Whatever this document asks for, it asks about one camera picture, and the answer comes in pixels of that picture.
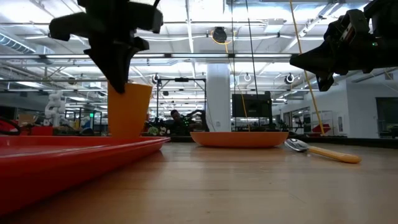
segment ceiling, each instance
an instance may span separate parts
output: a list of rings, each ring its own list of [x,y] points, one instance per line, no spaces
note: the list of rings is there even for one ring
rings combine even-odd
[[[153,0],[138,2],[153,4]],[[348,9],[363,9],[367,0],[322,1],[304,0],[294,1],[294,14],[298,31],[303,31],[301,44],[304,52],[319,46],[323,41],[328,24]],[[152,34],[138,30],[138,36],[147,39],[150,50],[142,54],[186,53],[186,54],[251,54],[251,46],[255,54],[297,54],[299,48],[295,41],[295,27],[290,12],[289,1],[273,0],[263,3],[260,0],[248,0],[249,13],[245,1],[214,0],[161,0],[158,8],[164,15],[165,24],[160,34]],[[48,24],[54,17],[64,16],[84,11],[78,7],[76,0],[4,0],[0,3],[0,34],[4,34],[16,41],[36,49],[37,54],[46,53],[71,55],[82,54],[90,48],[84,38],[73,36],[70,41],[63,42],[48,38]],[[217,44],[208,37],[215,27],[224,27],[234,42],[227,45]],[[1,55],[17,55],[20,52],[0,45]],[[254,88],[253,74],[257,76],[258,88],[287,88],[284,78],[288,74],[296,77],[294,86],[304,87],[303,70],[289,65],[288,60],[256,59],[254,70],[250,58],[236,60],[233,65],[228,58],[134,58],[130,69],[130,81],[149,83],[155,74],[160,78],[205,78],[207,64],[231,63],[231,74],[236,75],[240,88]],[[4,59],[0,60],[3,79],[32,79],[38,80],[51,75],[52,79],[104,79],[100,70],[86,59],[53,59],[50,63],[38,60]],[[106,82],[92,84],[95,88],[106,88]],[[55,88],[82,89],[90,88],[90,84],[78,82],[70,85],[66,82],[52,84]],[[14,83],[15,88],[28,86]],[[169,88],[195,88],[192,83],[168,84]],[[186,93],[184,98],[201,95],[198,91]],[[97,93],[84,94],[90,100],[102,100]],[[180,93],[171,93],[169,97],[180,97]]]

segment white robot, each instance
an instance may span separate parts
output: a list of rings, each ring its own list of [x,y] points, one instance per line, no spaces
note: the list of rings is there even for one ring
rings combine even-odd
[[[65,102],[61,101],[62,91],[53,91],[49,95],[49,103],[45,107],[44,126],[50,126],[52,120],[53,127],[60,126],[60,117],[65,112]]]

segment orange bowl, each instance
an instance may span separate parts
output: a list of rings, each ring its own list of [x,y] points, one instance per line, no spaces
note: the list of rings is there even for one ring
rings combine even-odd
[[[202,146],[274,147],[282,144],[287,132],[191,132],[192,139]]]
[[[152,87],[127,83],[119,94],[108,83],[108,125],[112,137],[138,138],[144,127]]]

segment spoon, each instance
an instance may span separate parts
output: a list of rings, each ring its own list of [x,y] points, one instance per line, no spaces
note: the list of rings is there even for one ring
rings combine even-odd
[[[322,156],[327,156],[330,158],[334,158],[337,160],[340,160],[342,162],[347,162],[347,163],[359,163],[361,162],[361,158],[359,156],[355,156],[355,155],[351,155],[351,154],[346,154],[346,153],[342,153],[342,152],[335,152],[335,151],[331,151],[328,149],[322,149],[319,147],[315,147],[315,146],[310,146],[307,143],[300,141],[298,139],[287,139],[285,141],[285,146],[293,149],[296,152],[306,152],[306,151],[310,151],[312,153],[316,153]]]

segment wooden table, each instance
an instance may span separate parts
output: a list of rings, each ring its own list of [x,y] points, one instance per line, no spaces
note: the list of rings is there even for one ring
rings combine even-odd
[[[398,150],[314,145],[363,161],[168,143],[0,223],[398,223]]]

